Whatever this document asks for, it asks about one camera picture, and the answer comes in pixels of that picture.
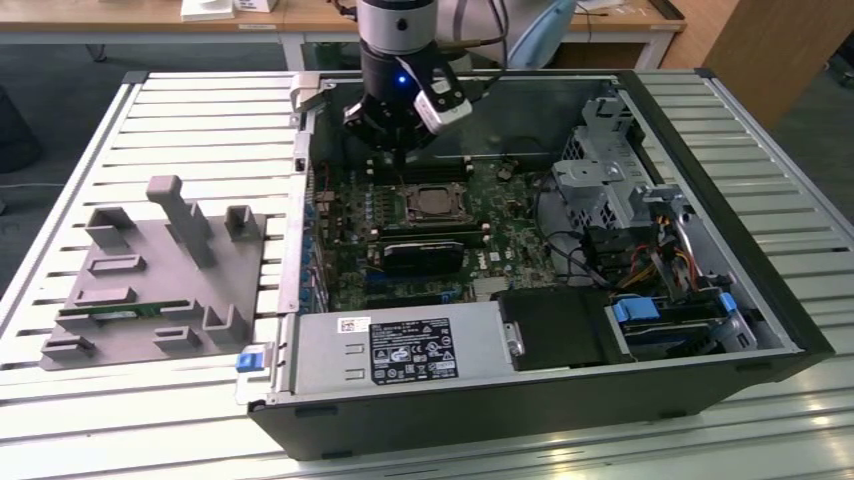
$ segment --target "desk leg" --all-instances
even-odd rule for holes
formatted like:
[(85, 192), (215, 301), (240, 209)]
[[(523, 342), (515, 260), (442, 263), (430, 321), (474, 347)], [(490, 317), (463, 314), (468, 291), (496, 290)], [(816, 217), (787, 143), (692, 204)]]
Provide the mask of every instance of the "desk leg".
[(101, 63), (107, 60), (107, 46), (101, 43), (97, 45), (85, 44), (85, 49), (89, 52), (89, 57), (92, 57), (92, 61)]
[(672, 32), (656, 32), (652, 34), (652, 39), (643, 46), (635, 69), (655, 70), (659, 67), (664, 59), (664, 54), (667, 53), (667, 47), (670, 47), (670, 42), (672, 41), (672, 36)]
[(281, 33), (279, 35), (281, 49), (284, 50), (284, 61), (287, 69), (291, 71), (305, 70), (305, 58), (303, 57), (303, 45), (305, 36), (301, 33)]

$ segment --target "green circuit board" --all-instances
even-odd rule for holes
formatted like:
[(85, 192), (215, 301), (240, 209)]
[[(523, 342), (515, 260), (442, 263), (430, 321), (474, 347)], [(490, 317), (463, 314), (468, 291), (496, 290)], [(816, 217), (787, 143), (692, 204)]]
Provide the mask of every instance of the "green circuit board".
[(558, 279), (542, 248), (530, 203), (536, 174), (506, 175), (499, 160), (472, 163), (463, 189), (459, 217), (488, 222), (486, 248), (467, 248), (459, 272), (422, 278), (387, 278), (376, 265), (379, 252), (369, 232), (376, 225), (393, 229), (407, 223), (407, 185), (372, 185), (348, 175), (335, 185), (323, 225), (329, 307), (333, 311), (364, 309), (371, 300), (442, 296), (442, 303), (475, 301), (472, 282), (502, 277), (508, 288), (554, 284)]

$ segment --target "white cable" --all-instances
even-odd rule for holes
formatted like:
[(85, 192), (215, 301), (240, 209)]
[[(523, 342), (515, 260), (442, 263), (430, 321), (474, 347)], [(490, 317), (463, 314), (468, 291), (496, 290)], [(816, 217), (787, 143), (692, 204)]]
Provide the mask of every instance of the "white cable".
[(0, 185), (0, 188), (31, 188), (31, 187), (64, 187), (64, 183), (17, 183), (15, 185)]

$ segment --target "red wire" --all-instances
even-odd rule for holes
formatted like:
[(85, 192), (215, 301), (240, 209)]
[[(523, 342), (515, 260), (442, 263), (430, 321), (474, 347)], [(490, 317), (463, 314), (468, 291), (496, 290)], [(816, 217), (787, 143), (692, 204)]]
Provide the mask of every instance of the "red wire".
[(635, 273), (635, 268), (636, 268), (636, 261), (638, 261), (638, 254), (640, 253), (640, 250), (646, 250), (648, 248), (648, 245), (640, 245), (638, 248), (635, 248), (635, 253), (631, 254), (631, 270), (628, 271), (628, 275)]

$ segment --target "barcode sticker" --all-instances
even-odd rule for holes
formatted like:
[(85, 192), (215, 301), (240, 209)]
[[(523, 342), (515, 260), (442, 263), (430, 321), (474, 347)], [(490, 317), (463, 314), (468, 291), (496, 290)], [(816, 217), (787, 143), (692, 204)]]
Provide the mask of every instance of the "barcode sticker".
[(240, 30), (275, 30), (276, 26), (265, 23), (241, 23), (237, 28)]
[(371, 317), (344, 317), (337, 319), (337, 333), (364, 333), (371, 326)]

